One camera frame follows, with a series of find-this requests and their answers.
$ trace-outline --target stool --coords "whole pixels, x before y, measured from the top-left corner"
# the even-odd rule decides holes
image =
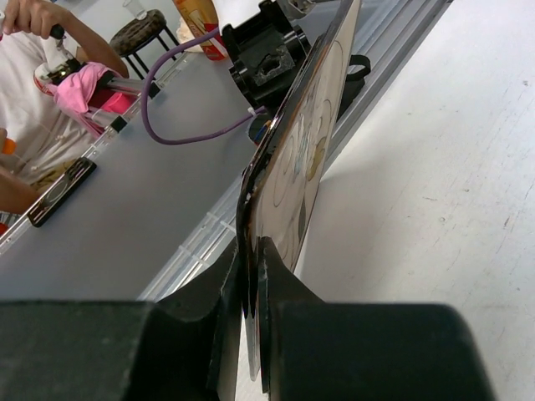
[[[173,33],[167,27],[167,21],[164,14],[160,10],[150,10],[147,12],[145,18],[130,21],[116,33],[110,40],[110,46],[120,57],[125,58],[140,79],[143,79],[144,75],[135,66],[134,61],[130,56],[134,57],[135,61],[137,61],[145,73],[148,73],[149,68],[143,63],[143,60],[141,60],[137,52],[154,39],[158,39],[163,48],[166,51],[169,51],[169,47],[160,36],[162,31],[166,31],[173,43],[178,46],[178,40],[176,40]]]

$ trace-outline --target black phone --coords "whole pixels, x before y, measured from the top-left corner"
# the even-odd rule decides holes
[[[53,184],[46,195],[28,211],[28,219],[35,227],[41,227],[71,194],[91,175],[97,165],[85,158],[78,158]]]
[[[257,264],[270,237],[294,271],[334,124],[353,47],[360,0],[343,0],[327,32],[310,50],[292,88],[243,176],[237,204],[237,246],[248,294],[243,299],[250,374],[258,361]]]

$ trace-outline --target scratched white surface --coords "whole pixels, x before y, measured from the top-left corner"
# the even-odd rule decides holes
[[[327,172],[299,275],[445,302],[499,399],[535,399],[535,2],[455,0]]]

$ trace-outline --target white shirt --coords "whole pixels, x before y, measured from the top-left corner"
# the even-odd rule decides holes
[[[74,40],[68,38],[64,45],[76,54]],[[54,50],[54,39],[32,34],[4,35],[0,41],[0,128],[17,143],[15,155],[0,155],[0,165],[28,184],[81,156],[93,142],[93,136],[33,81],[35,69],[50,60]]]

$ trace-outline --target stool seat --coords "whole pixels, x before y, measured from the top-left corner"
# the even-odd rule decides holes
[[[116,33],[110,46],[120,57],[128,57],[152,42],[166,27],[164,14],[160,10],[150,10],[145,18],[130,21]]]

